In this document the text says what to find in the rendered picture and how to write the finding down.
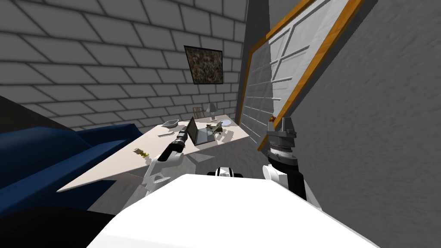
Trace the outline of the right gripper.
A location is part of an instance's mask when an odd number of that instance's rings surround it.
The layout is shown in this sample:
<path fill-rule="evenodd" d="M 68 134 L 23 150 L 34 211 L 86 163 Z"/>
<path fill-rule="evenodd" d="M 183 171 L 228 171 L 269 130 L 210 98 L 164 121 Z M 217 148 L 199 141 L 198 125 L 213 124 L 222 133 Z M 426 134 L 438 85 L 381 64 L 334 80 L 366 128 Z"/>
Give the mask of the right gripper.
<path fill-rule="evenodd" d="M 270 146 L 295 147 L 296 132 L 293 129 L 292 119 L 290 117 L 282 118 L 281 131 L 275 131 L 274 122 L 267 124 L 267 135 Z"/>

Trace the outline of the dark open laptop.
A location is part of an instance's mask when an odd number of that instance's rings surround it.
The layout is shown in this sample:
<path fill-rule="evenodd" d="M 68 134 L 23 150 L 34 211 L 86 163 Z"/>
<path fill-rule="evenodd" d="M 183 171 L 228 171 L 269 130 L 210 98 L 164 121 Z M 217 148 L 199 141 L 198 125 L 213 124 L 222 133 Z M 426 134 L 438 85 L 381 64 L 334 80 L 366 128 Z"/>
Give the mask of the dark open laptop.
<path fill-rule="evenodd" d="M 195 146 L 215 141 L 213 131 L 209 127 L 198 129 L 193 117 L 190 119 L 186 131 Z"/>

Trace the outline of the green toy plane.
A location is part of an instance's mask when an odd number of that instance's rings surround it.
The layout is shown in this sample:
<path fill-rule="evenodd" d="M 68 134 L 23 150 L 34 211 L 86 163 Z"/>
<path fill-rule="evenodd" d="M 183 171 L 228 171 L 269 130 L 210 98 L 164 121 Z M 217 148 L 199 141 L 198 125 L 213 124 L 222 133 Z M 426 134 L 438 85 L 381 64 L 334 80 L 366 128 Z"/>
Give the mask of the green toy plane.
<path fill-rule="evenodd" d="M 223 131 L 222 122 L 217 123 L 216 126 L 213 126 L 212 124 L 207 124 L 206 126 L 213 135 L 221 134 Z"/>

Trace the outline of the pale table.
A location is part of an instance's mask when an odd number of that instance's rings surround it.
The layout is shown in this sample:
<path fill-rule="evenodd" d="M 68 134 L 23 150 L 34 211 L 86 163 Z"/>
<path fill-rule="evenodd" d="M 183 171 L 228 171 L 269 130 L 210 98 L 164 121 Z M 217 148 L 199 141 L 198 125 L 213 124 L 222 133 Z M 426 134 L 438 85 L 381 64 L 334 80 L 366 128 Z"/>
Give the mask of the pale table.
<path fill-rule="evenodd" d="M 187 123 L 188 121 L 179 121 L 178 125 L 171 129 L 161 127 L 161 125 L 153 127 L 140 138 L 137 138 L 84 174 L 60 188 L 58 192 L 74 189 L 99 180 L 121 180 L 141 184 L 143 179 L 138 179 L 136 176 L 130 175 L 129 172 L 150 165 L 153 158 L 159 156 L 168 144 L 176 139 L 178 132 L 186 126 Z M 158 137 L 159 134 L 168 131 L 174 131 L 175 133 L 169 136 Z M 210 147 L 218 148 L 223 144 L 247 137 L 248 134 L 240 126 L 232 122 L 228 127 L 223 127 L 223 132 L 216 135 L 215 141 L 213 142 L 195 146 L 192 141 L 188 139 L 183 152 L 184 154 L 191 154 Z M 149 156 L 143 158 L 140 155 L 135 154 L 133 152 L 133 149 L 135 148 L 144 150 L 144 152 L 149 153 Z"/>

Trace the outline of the white panelled door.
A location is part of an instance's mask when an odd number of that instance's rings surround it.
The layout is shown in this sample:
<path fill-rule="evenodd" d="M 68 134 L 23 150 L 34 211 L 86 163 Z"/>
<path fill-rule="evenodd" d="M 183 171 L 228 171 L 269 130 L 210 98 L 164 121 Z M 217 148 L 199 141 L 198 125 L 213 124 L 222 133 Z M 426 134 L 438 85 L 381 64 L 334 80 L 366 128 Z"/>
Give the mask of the white panelled door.
<path fill-rule="evenodd" d="M 278 128 L 323 45 L 331 41 L 340 15 L 351 0 L 310 0 L 285 26 L 280 26 L 250 55 L 240 127 L 260 149 L 268 141 L 267 124 Z"/>

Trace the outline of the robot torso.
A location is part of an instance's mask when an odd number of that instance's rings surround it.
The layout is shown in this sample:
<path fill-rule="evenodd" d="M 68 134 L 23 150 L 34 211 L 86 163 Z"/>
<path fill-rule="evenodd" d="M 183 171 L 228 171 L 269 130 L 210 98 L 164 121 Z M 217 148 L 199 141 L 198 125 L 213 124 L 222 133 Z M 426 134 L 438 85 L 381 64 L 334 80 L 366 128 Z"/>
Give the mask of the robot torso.
<path fill-rule="evenodd" d="M 87 248 L 379 248 L 306 199 L 264 179 L 185 174 L 140 189 Z"/>

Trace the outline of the blue sofa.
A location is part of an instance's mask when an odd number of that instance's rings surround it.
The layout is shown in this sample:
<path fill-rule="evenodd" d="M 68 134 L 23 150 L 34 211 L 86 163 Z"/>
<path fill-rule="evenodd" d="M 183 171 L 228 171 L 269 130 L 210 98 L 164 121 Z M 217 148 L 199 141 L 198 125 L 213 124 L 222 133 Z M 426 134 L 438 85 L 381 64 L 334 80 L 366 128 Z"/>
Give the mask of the blue sofa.
<path fill-rule="evenodd" d="M 0 134 L 0 218 L 38 206 L 88 209 L 114 181 L 59 189 L 141 136 L 134 124 Z"/>

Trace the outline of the dark speckled wall picture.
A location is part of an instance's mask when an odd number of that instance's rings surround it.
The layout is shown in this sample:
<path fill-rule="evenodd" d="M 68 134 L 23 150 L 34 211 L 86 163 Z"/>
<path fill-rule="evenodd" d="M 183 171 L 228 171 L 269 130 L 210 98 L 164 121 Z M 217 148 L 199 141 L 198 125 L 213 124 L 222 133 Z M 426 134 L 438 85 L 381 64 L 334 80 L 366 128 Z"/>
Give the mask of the dark speckled wall picture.
<path fill-rule="evenodd" d="M 223 51 L 184 46 L 194 84 L 223 84 Z"/>

